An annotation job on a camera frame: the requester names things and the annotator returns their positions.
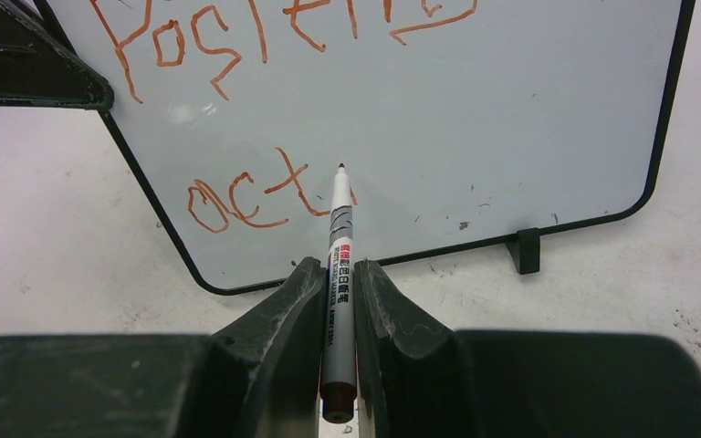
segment white tabletop surface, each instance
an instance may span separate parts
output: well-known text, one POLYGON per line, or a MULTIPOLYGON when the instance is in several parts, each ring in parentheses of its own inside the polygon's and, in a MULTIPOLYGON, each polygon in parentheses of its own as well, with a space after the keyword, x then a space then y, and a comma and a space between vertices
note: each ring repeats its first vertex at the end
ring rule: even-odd
MULTIPOLYGON (((97 115, 56 111, 0 109, 0 334, 208 333, 272 292, 197 286, 97 115)), ((651 201, 544 237, 541 256, 533 276, 501 245, 386 272, 453 329, 659 334, 701 368, 701 0, 651 201)), ((356 420, 321 426, 351 433, 356 420)))

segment handwritten word act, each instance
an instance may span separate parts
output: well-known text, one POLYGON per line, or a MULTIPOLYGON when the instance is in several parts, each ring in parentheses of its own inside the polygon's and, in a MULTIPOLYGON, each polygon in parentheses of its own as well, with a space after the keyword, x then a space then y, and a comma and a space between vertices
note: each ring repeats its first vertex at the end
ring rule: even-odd
MULTIPOLYGON (((141 24, 141 26, 132 31, 128 36, 126 36, 122 40, 119 40, 114 35, 114 32, 111 30, 111 26, 109 25, 109 22, 106 20, 106 17, 103 15, 103 13, 100 10, 100 7, 98 6, 98 1, 99 0, 89 0, 89 2, 92 4, 93 9, 95 9, 95 13, 98 15, 100 22, 103 24, 103 28, 106 29, 106 32, 109 34, 109 38, 111 39, 111 42, 114 44, 114 54, 117 56, 117 59, 120 61, 122 69, 124 70, 125 80, 128 82, 131 97, 136 102, 143 103, 143 101, 138 97, 138 94, 136 93, 135 84, 132 80, 130 64, 128 63, 127 56, 125 56, 124 50, 125 47, 127 47, 129 44, 135 41, 136 38, 146 33, 146 31, 152 25, 153 0, 145 0, 143 23, 141 24)), ((353 0, 345 1, 348 9, 348 17, 350 19, 350 31, 353 35, 353 38, 358 38, 359 28, 358 23, 356 22, 356 12, 355 7, 353 5, 353 0)), ((256 26, 256 31, 259 37, 259 51, 261 54, 262 63, 266 64, 267 39, 265 37, 265 27, 262 24, 262 19, 259 16, 259 12, 256 9, 256 0, 247 0, 247 2, 248 8, 251 11, 252 20, 254 22, 254 25, 256 26)), ((299 13, 304 13, 317 7, 327 6, 330 3, 331 0, 314 0, 312 2, 303 4, 301 3, 301 0, 294 0, 294 4, 291 7, 283 9, 283 14, 289 17, 289 23, 291 24, 291 28, 292 30, 294 30, 294 33, 297 34, 300 38, 302 38, 309 46, 316 49, 320 53, 324 53, 326 51, 326 44, 317 43, 311 36, 305 33, 305 31, 303 31, 297 23, 297 16, 299 13)), ((426 23, 396 28, 389 32, 389 35, 402 46, 406 46, 407 43, 402 38, 403 34, 406 34, 408 32, 414 32, 417 30, 425 30, 434 27, 449 25, 451 23, 461 21, 464 18, 471 16, 476 11, 476 6, 477 0, 471 0, 471 6, 469 6, 465 11, 458 15, 447 16, 441 19, 438 19, 439 16, 437 16, 434 21, 428 21, 426 23)), ((442 10, 442 5, 429 6, 428 0, 421 0, 421 8, 423 9, 427 18, 434 18, 434 16, 439 14, 442 10)), ((205 53, 206 55, 228 55, 231 57, 231 59, 227 62, 227 64, 219 72, 219 74, 217 74, 210 80, 211 86, 216 90, 216 93, 218 93, 219 96, 222 97, 222 99, 229 100, 226 93, 219 85, 219 82, 221 82, 222 79, 224 79, 227 76, 227 74, 243 59, 243 56, 231 47, 207 47, 203 43, 203 40, 200 38, 200 33, 197 27, 200 19, 207 14, 213 15, 213 19, 216 25, 222 31, 227 32, 229 30, 229 26, 225 23, 224 19, 222 18, 222 14, 219 12, 218 8, 216 8, 215 5, 208 5, 200 8, 196 13, 192 15, 192 18, 190 19, 189 26, 192 29, 192 38, 194 40, 194 44, 197 46, 197 49, 205 53)), ((387 23, 391 23, 393 15, 393 0, 382 0, 382 15, 387 23)), ((157 54, 157 67, 171 68, 182 65, 186 47, 183 31, 181 29, 181 25, 177 20, 170 19, 167 23, 157 26, 152 31, 152 41, 154 43, 154 50, 157 54), (162 44, 160 42, 160 36, 163 33, 169 31, 172 31, 175 34, 175 44, 178 47, 178 54, 176 55, 176 59, 166 61, 163 59, 162 56, 162 44)))
MULTIPOLYGON (((279 190, 284 189, 287 185, 294 183, 294 186, 297 188, 297 197, 310 214, 314 216, 323 216, 329 214, 329 210, 316 210, 315 208, 313 208, 313 206, 310 205, 308 198, 305 196, 305 192, 302 190, 302 184, 299 183, 298 177, 308 168, 308 165, 302 164, 298 169, 294 170, 294 167, 292 167, 291 165, 291 160, 288 158, 288 155, 286 155, 286 152, 281 148, 276 148, 276 150, 280 152, 280 155, 283 158, 284 163, 286 164, 286 168, 288 169, 288 177, 286 180, 284 180, 284 182, 266 188, 264 190, 264 193, 269 194, 277 192, 279 190)), ((253 222, 252 219, 254 219, 254 217, 256 217, 256 215, 259 214, 259 205, 254 207, 254 211, 252 211, 250 214, 244 214, 242 211, 240 211, 240 207, 238 207, 237 201, 235 200, 235 189, 237 188, 237 185, 242 181, 247 181, 249 184, 253 184, 254 177, 252 177, 251 174, 248 172, 243 172, 240 175, 238 175, 232 181, 232 183, 230 183, 227 189, 229 204, 232 207, 232 210, 230 210, 230 208, 227 207, 224 201, 222 201, 219 195, 216 194, 216 191, 214 191, 214 189, 210 185, 208 185, 207 182, 200 179, 195 179, 194 185, 187 189, 187 192, 189 193, 189 204, 187 205, 187 210, 189 211, 189 214, 192 215, 192 218, 200 226, 202 226, 202 228, 205 228, 206 230, 214 234, 222 233, 223 231, 226 231, 227 228, 229 228, 229 217, 237 219, 238 221, 252 228, 272 228, 274 226, 280 226, 288 222, 287 217, 275 222, 263 224, 253 222), (213 226, 200 218, 200 216, 194 210, 196 195, 200 196, 200 201, 203 203, 203 205, 208 205, 208 201, 210 201, 211 204, 214 205, 216 212, 219 214, 219 217, 221 218, 223 224, 221 224, 220 226, 213 226)), ((350 198, 352 199, 353 203, 356 204, 356 195, 353 193, 352 189, 350 191, 350 198)))

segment marker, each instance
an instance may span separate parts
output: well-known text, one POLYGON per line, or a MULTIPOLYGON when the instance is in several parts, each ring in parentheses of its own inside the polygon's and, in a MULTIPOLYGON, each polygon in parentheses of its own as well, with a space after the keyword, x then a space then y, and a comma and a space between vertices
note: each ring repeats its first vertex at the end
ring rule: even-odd
POLYGON ((327 330, 321 358, 324 420, 353 419, 356 400, 356 336, 353 324, 353 221, 351 180, 340 164, 331 197, 327 261, 327 330))

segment black border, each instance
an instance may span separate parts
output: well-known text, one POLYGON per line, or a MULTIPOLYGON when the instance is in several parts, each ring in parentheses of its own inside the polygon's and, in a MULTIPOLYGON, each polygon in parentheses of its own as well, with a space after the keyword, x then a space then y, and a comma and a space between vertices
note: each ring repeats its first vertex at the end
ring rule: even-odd
MULTIPOLYGON (((52 12, 52 9, 47 4, 47 0, 35 0, 35 3, 37 9, 39 10, 39 13, 44 18, 46 31, 57 41, 65 44, 69 50, 73 51, 73 48, 68 42, 66 34, 63 32, 63 29, 60 26, 58 19, 55 17, 55 14, 52 12)), ((539 230, 541 235, 551 235, 554 233, 561 233, 563 231, 570 231, 575 230, 577 228, 583 228, 585 226, 608 224, 609 222, 619 221, 632 214, 635 214, 636 212, 641 210, 641 208, 644 205, 646 205, 647 202, 649 202, 649 199, 651 199, 652 197, 652 193, 654 193, 654 186, 656 185, 657 173, 659 172, 660 161, 662 160, 665 136, 667 134, 667 127, 670 121, 670 115, 673 110, 675 89, 678 85, 678 77, 681 72, 681 64, 684 60, 684 49, 686 46, 686 39, 689 35, 689 27, 692 23, 692 14, 694 13, 694 11, 695 0, 681 1, 681 8, 679 9, 678 13, 678 24, 676 25, 675 29, 673 48, 671 49, 667 76, 665 78, 663 99, 660 104, 660 115, 657 119, 657 129, 654 135, 654 146, 652 148, 652 156, 649 162, 649 172, 646 175, 646 186, 643 189, 641 197, 633 206, 621 213, 608 214, 605 216, 595 217, 592 219, 586 219, 583 221, 573 222, 569 224, 560 224, 549 226, 547 228, 541 228, 539 230)), ((135 156, 130 150, 130 147, 128 147, 128 143, 122 136, 122 133, 117 127, 117 124, 114 122, 114 119, 111 117, 111 114, 107 111, 99 111, 99 113, 101 118, 103 119, 103 123, 109 129, 111 136, 114 138, 114 141, 116 141, 117 146, 122 152, 122 155, 125 157, 125 161, 128 163, 128 165, 130 165, 133 175, 135 175, 136 180, 138 180, 138 183, 141 185, 143 192, 146 193, 146 197, 152 204, 155 213, 157 213, 157 216, 160 218, 162 225, 165 227, 165 230, 168 232, 168 235, 171 237, 171 240, 173 240, 173 244, 176 246, 176 249, 178 249, 179 254, 181 255, 184 263, 186 264, 186 267, 189 269, 190 274, 192 274, 194 281, 196 281, 198 285, 200 285, 203 289, 213 294, 232 296, 268 287, 279 287, 281 284, 283 284, 285 279, 267 281, 265 283, 257 283, 255 285, 238 287, 234 289, 221 289, 209 285, 200 276, 200 271, 197 269, 197 266, 194 265, 194 262, 189 256, 189 252, 186 250, 186 247, 184 246, 181 237, 179 237, 178 233, 173 227, 173 224, 168 219, 168 214, 162 208, 160 201, 157 199, 157 195, 154 194, 154 190, 152 190, 152 187, 149 185, 149 182, 146 179, 146 175, 143 173, 141 166, 139 166, 139 164, 136 162, 135 156)), ((428 251, 421 251, 419 253, 384 258, 383 260, 379 260, 378 263, 380 263, 380 265, 382 266, 386 266, 396 263, 409 262, 420 258, 441 256, 444 254, 475 249, 482 246, 503 244, 506 241, 511 240, 513 237, 514 235, 501 235, 499 237, 492 237, 485 240, 477 240, 475 242, 469 242, 460 245, 445 246, 442 248, 432 249, 428 251)))

